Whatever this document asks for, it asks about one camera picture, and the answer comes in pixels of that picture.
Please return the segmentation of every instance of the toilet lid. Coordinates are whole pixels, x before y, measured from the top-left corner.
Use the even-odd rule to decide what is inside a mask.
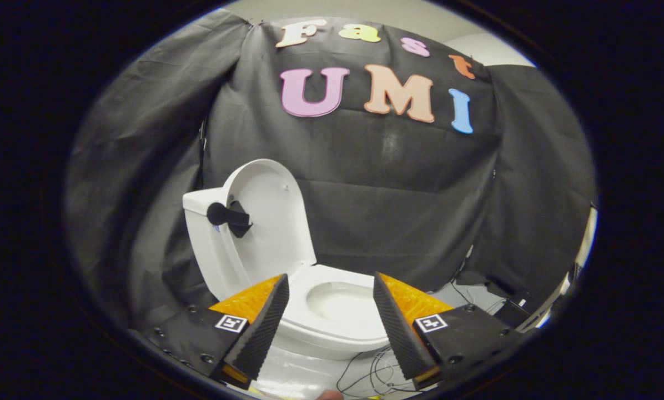
[[[226,206],[238,202],[253,224],[242,238],[221,230],[250,284],[316,263],[302,193],[287,168],[258,159],[236,169],[224,188]]]

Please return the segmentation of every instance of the blue letter i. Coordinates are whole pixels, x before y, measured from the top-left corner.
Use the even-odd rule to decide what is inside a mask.
[[[470,126],[470,114],[467,111],[467,104],[470,98],[467,94],[456,89],[450,89],[448,93],[453,96],[453,107],[456,112],[456,119],[453,120],[452,125],[457,131],[466,134],[472,133],[472,126]]]

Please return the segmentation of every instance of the toilet bowl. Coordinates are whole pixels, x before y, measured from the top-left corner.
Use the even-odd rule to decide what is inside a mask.
[[[213,225],[207,217],[213,203],[248,214],[250,228]],[[388,344],[373,299],[373,276],[316,263],[302,193],[278,162],[249,162],[223,187],[186,193],[183,208],[197,263],[219,301],[288,274],[290,297],[274,346],[347,359]]]

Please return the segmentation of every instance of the black fabric curtain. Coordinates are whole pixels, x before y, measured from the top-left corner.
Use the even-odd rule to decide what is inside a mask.
[[[307,18],[250,25],[214,11],[142,54],[94,103],[68,168],[66,231],[76,269],[120,326],[147,329],[216,301],[182,195],[259,158],[298,180],[321,264],[435,291],[474,245],[460,282],[492,276],[538,304],[568,271],[597,193],[586,138],[551,83],[393,27],[323,19],[306,43],[276,48],[283,26]],[[380,40],[342,37],[351,23]],[[403,48],[404,38],[430,56]],[[431,79],[433,122],[408,107],[367,111],[367,65],[390,68],[401,84]],[[318,102],[329,67],[349,70],[337,109],[299,117],[281,106],[281,73],[312,70],[304,98]],[[449,89],[470,98],[471,134],[453,127]]]

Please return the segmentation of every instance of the black wire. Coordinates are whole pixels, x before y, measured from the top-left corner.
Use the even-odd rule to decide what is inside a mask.
[[[488,312],[488,313],[489,313],[490,310],[491,310],[494,306],[496,306],[497,304],[500,304],[500,302],[503,302],[503,301],[507,301],[507,299],[499,299],[499,300],[496,301],[494,304],[492,304],[492,306],[489,306],[489,307],[485,310],[485,312]]]
[[[398,367],[398,366],[399,366],[398,364],[396,364],[396,365],[390,365],[390,366],[388,366],[388,367],[380,368],[379,370],[387,369],[387,368],[393,368],[393,367]],[[363,375],[361,378],[357,379],[353,384],[349,385],[348,387],[345,387],[345,388],[342,389],[342,390],[339,390],[339,387],[337,387],[337,390],[339,390],[339,392],[342,393],[342,394],[346,394],[347,396],[354,396],[353,394],[345,393],[344,391],[347,390],[347,389],[349,389],[350,387],[352,387],[352,386],[358,384],[359,382],[362,381],[362,379],[366,378],[367,376],[369,376],[369,374],[365,374],[365,375]]]
[[[462,297],[465,299],[465,301],[467,301],[468,304],[472,304],[472,303],[469,301],[469,299],[467,299],[465,296],[463,296],[463,293],[461,293],[461,291],[459,291],[458,288],[456,288],[456,286],[453,284],[453,281],[451,281],[451,286],[453,286],[453,289],[455,289],[455,290],[458,292],[458,294],[459,294],[460,296],[462,296]]]
[[[380,352],[378,352],[377,354],[375,354],[375,355],[374,355],[374,359],[373,359],[372,362],[369,364],[369,383],[372,385],[372,389],[374,389],[374,392],[376,392],[377,394],[388,393],[388,391],[387,391],[387,392],[384,392],[384,393],[379,392],[379,391],[376,389],[376,387],[375,387],[375,385],[374,385],[374,379],[372,378],[372,370],[374,371],[373,373],[376,374],[377,378],[379,377],[379,374],[377,373],[377,370],[376,370],[375,367],[374,367],[374,363],[376,363],[377,366],[379,365],[379,362],[381,361],[381,358],[379,357],[379,354],[384,354],[384,352],[385,352],[384,349],[385,349],[385,347],[383,347],[382,350],[381,350]]]
[[[372,361],[372,365],[374,365],[374,362],[376,362],[376,366],[378,367],[378,366],[379,366],[379,362],[381,362],[381,359],[382,359],[382,358],[383,358],[383,356],[380,357],[380,358],[377,358],[377,357],[375,356],[374,361]],[[394,384],[393,382],[392,382],[392,384],[389,386],[389,382],[387,382],[387,381],[385,381],[385,380],[383,380],[383,379],[381,379],[381,378],[379,377],[378,369],[374,368],[374,374],[376,375],[377,379],[378,379],[380,382],[382,382],[384,385],[386,385],[386,386],[389,388],[389,389],[388,389],[386,392],[384,392],[384,393],[379,393],[379,392],[377,392],[376,388],[374,387],[374,382],[372,381],[371,375],[369,375],[369,381],[372,382],[372,388],[374,389],[374,392],[377,392],[378,394],[386,394],[386,393],[391,392],[392,390],[393,390],[393,391],[396,391],[396,392],[411,392],[411,393],[421,393],[421,392],[423,392],[423,391],[421,391],[421,390],[396,389],[396,388],[394,387],[395,384]]]
[[[339,379],[337,379],[337,384],[336,384],[336,386],[337,386],[337,390],[339,390],[339,392],[344,392],[344,390],[347,390],[347,389],[349,389],[350,387],[354,386],[354,384],[352,384],[352,386],[347,387],[347,388],[344,389],[344,390],[340,390],[340,389],[339,389],[339,383],[342,382],[342,378],[344,377],[344,374],[347,373],[347,370],[349,369],[349,366],[352,365],[352,361],[354,361],[354,360],[355,360],[357,357],[359,357],[360,355],[362,355],[362,353],[359,353],[359,354],[355,355],[354,357],[352,357],[351,360],[349,360],[349,362],[347,363],[347,367],[346,367],[346,368],[344,369],[344,371],[342,372],[342,375],[340,375]]]

